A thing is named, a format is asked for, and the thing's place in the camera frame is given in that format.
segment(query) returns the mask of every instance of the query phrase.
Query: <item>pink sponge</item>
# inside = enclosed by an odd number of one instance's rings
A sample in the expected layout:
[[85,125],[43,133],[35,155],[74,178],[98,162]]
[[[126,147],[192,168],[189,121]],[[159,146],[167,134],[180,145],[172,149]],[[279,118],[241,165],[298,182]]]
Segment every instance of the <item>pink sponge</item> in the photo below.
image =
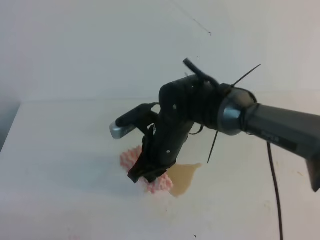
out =
[[[120,155],[120,165],[126,170],[126,172],[129,172],[129,170],[135,165],[141,152],[142,147],[137,146],[136,148],[125,151]],[[144,177],[141,177],[138,183],[143,185],[146,192],[151,192],[152,194],[155,194],[157,191],[169,192],[174,186],[167,173],[158,177],[152,183],[149,183]]]

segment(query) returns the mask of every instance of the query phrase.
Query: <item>white table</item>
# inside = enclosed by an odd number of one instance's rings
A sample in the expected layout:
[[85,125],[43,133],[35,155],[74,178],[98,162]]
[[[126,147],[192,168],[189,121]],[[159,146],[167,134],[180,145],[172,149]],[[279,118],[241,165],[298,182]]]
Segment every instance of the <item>white table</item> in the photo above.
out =
[[[319,92],[257,97],[320,114]],[[221,134],[208,165],[215,132],[190,136],[178,162],[203,165],[178,198],[133,184],[119,154],[143,135],[114,140],[109,124],[142,102],[151,100],[22,104],[0,154],[0,239],[279,239],[266,143],[254,136]],[[305,161],[272,149],[285,239],[318,240],[320,193],[311,190]]]

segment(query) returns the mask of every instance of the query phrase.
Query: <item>black wire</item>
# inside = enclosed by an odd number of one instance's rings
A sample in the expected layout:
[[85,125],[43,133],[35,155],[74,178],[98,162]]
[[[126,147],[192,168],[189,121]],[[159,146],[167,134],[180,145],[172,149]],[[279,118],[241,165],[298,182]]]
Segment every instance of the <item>black wire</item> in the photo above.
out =
[[278,207],[280,240],[284,240],[284,232],[283,232],[283,227],[282,227],[281,205],[280,205],[280,195],[279,195],[277,177],[276,177],[276,173],[275,173],[274,160],[272,158],[270,142],[267,142],[266,146],[267,146],[267,149],[268,149],[269,162],[270,162],[271,173],[272,173],[272,178],[273,178],[273,183],[274,183],[276,204],[277,204],[277,207]]
[[204,129],[204,127],[205,127],[205,126],[201,125],[199,131],[197,131],[196,133],[191,133],[191,132],[189,132],[189,134],[190,134],[190,135],[197,135],[197,134],[199,134],[199,133],[202,132],[202,130]]
[[238,81],[236,81],[234,84],[231,85],[231,87],[235,87],[235,85],[237,85],[242,79],[244,79],[246,76],[248,76],[250,73],[252,73],[254,70],[256,70],[257,67],[260,67],[261,64],[259,64],[258,66],[254,67],[253,69],[251,69],[250,71],[248,71],[245,75],[243,75]]
[[217,137],[218,137],[218,131],[215,132],[215,136],[214,136],[214,140],[213,140],[213,143],[212,143],[212,147],[211,147],[211,150],[210,150],[210,154],[209,154],[209,158],[208,158],[208,162],[206,164],[209,163],[209,160],[210,160],[210,157],[211,157],[211,154],[212,154],[212,150],[214,149],[214,146],[216,144],[216,140],[217,140]]

